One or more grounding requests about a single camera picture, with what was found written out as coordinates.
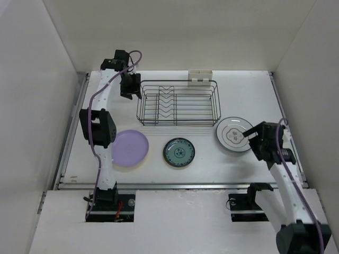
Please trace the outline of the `purple plastic plate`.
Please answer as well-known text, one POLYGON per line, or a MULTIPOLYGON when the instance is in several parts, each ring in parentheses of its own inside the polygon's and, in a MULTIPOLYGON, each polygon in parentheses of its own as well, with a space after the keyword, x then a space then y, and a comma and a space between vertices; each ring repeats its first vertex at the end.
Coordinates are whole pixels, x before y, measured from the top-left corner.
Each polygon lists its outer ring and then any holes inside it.
POLYGON ((134 167, 143 161, 148 150, 149 142, 143 133, 124 130, 117 134, 112 143, 112 162, 120 167, 134 167))

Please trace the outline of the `teal blue patterned plate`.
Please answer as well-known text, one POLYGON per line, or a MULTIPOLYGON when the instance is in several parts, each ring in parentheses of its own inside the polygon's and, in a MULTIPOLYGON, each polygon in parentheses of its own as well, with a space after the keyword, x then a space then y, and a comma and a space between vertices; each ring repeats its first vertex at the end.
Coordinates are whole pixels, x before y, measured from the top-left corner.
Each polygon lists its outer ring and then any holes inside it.
POLYGON ((182 168, 188 166, 195 157, 193 143, 185 138, 169 140, 163 149, 164 160, 172 167, 182 168))

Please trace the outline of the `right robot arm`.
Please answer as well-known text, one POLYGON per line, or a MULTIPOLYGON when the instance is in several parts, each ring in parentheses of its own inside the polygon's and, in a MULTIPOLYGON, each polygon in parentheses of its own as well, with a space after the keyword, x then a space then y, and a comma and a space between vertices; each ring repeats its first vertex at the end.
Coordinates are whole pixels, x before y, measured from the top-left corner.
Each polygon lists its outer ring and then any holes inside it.
POLYGON ((283 147, 285 126, 261 122, 243 135, 256 158, 265 161, 280 198, 268 183, 251 183, 245 202, 260 207, 276 232, 279 253, 324 253, 332 232, 322 224, 306 200, 291 149, 283 147))

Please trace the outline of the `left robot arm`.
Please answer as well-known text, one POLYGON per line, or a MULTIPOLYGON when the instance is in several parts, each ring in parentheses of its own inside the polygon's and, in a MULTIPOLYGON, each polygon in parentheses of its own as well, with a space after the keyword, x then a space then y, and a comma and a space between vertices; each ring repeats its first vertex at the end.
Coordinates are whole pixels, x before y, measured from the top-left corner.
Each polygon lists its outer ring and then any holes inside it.
POLYGON ((116 50, 112 59, 104 59, 101 69, 101 81, 97 91, 90 97, 89 105, 79 112, 79 120, 85 140, 98 161, 98 171, 92 197, 88 197, 89 209, 104 206, 112 210, 118 205, 117 179, 112 169, 111 144, 117 136, 117 127, 108 111, 108 99, 114 85, 120 87, 120 96, 133 99, 141 98, 141 75, 136 68, 142 59, 139 50, 127 52, 116 50))

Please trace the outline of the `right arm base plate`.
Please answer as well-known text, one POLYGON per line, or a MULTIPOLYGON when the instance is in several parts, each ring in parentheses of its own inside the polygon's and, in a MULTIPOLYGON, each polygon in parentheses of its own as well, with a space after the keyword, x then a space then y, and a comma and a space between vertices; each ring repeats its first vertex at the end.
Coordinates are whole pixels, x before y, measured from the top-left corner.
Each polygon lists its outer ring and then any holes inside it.
POLYGON ((252 204, 247 199, 245 193, 230 193, 226 208, 230 210, 232 222, 267 222, 268 218, 263 210, 257 205, 252 204))

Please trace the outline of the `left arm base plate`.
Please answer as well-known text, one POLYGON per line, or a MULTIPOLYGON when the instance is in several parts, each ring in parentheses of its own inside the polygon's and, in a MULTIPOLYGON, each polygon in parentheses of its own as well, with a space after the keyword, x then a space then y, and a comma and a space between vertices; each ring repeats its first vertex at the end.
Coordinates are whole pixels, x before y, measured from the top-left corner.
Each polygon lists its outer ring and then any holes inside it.
POLYGON ((112 201, 95 198, 92 210, 92 194, 84 197, 88 201, 85 214, 86 222, 114 222, 125 223, 134 222, 135 215, 135 194, 116 194, 112 201))

